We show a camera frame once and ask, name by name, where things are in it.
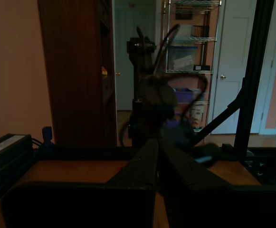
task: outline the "white trim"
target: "white trim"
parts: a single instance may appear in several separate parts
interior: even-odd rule
[[[118,132],[118,110],[117,110],[117,84],[116,84],[116,77],[115,77],[115,30],[114,30],[114,7],[115,7],[115,0],[111,1],[111,10],[112,10],[112,17],[113,17],[113,39],[114,39],[114,100],[115,100],[115,121],[116,121],[116,130],[117,130],[117,142],[119,141],[119,132]]]
[[[271,103],[271,97],[272,97],[273,86],[275,81],[275,74],[276,74],[276,50],[273,58],[272,71],[268,81],[266,101],[264,105],[263,118],[260,124],[259,134],[267,134],[267,132],[273,132],[273,134],[275,134],[274,132],[276,132],[276,129],[266,129],[266,121],[267,121],[267,115],[268,115],[268,111]]]
[[[214,104],[215,104],[215,94],[216,94],[216,84],[218,77],[218,66],[219,66],[219,57],[220,57],[220,48],[221,48],[221,38],[223,30],[223,19],[224,19],[224,10],[225,10],[225,0],[222,0],[222,4],[219,9],[218,14],[218,24],[217,24],[217,42],[215,46],[215,53],[213,59],[213,75],[211,79],[210,95],[209,95],[209,110],[208,110],[208,119],[207,123],[210,123],[213,120],[214,115]]]
[[[276,134],[276,129],[260,129],[259,134]]]

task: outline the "black wire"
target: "black wire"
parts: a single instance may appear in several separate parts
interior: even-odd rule
[[[158,51],[158,54],[157,54],[157,57],[156,57],[156,60],[153,64],[153,67],[154,67],[154,70],[153,70],[153,76],[156,76],[157,74],[157,69],[158,67],[161,65],[161,62],[163,60],[163,57],[165,56],[165,53],[167,51],[167,47],[172,43],[172,41],[174,40],[175,36],[177,35],[178,31],[180,29],[180,25],[179,24],[176,24],[175,26],[173,26],[169,31],[168,33],[166,34],[166,36],[164,37],[163,39],[163,42],[161,43],[160,45],[160,49]]]
[[[144,37],[142,30],[140,29],[139,26],[137,26],[137,33],[139,35],[139,38],[142,40],[143,52],[146,53],[145,37]],[[147,68],[146,55],[144,55],[144,64],[145,64],[145,68]]]
[[[33,143],[34,145],[38,146],[38,147],[41,146],[40,144],[38,144],[38,143],[36,143],[36,142],[34,142],[34,141],[32,141],[32,143]]]
[[[123,136],[124,133],[126,131],[126,128],[128,127],[129,122],[125,122],[121,128],[121,130],[119,131],[119,142],[120,142],[120,146],[124,147],[124,143],[123,143]]]
[[[41,141],[39,141],[39,140],[37,140],[37,139],[35,139],[35,138],[31,138],[32,139],[32,141],[35,141],[35,142],[37,142],[37,143],[39,143],[39,144],[43,144]]]
[[[170,75],[169,77],[167,77],[167,80],[172,81],[172,80],[175,80],[178,78],[183,78],[183,77],[197,77],[198,79],[200,79],[203,82],[203,88],[202,88],[201,92],[198,94],[198,96],[184,108],[182,115],[181,115],[182,122],[183,122],[184,118],[186,117],[186,113],[194,106],[194,104],[197,101],[199,101],[201,99],[201,97],[205,93],[206,88],[208,86],[208,80],[206,79],[206,77],[199,75],[199,74],[195,74],[195,75],[187,75],[187,74],[182,74],[182,73],[173,74],[173,75]]]

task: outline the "hardwood floor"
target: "hardwood floor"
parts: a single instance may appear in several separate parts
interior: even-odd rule
[[[118,120],[118,129],[129,120],[131,111],[118,111],[117,120]],[[215,143],[218,146],[221,146],[223,143],[229,143],[234,145],[235,135],[234,134],[211,134],[207,136],[203,143]],[[127,131],[124,134],[123,139],[125,146],[131,146],[132,140],[128,138]],[[260,134],[251,134],[250,140],[248,142],[249,147],[276,147],[276,135],[260,135]]]

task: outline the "plastic storage bin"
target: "plastic storage bin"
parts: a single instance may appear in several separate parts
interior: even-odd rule
[[[169,47],[169,70],[193,70],[198,47]]]

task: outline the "black metal frame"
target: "black metal frame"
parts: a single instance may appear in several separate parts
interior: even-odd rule
[[[247,59],[243,103],[239,111],[234,149],[239,158],[244,158],[251,132],[258,86],[266,50],[274,0],[258,0]]]
[[[189,147],[195,146],[240,109],[234,151],[239,160],[246,157],[273,6],[274,0],[257,1],[246,75],[243,78],[242,88],[227,109],[191,139]]]

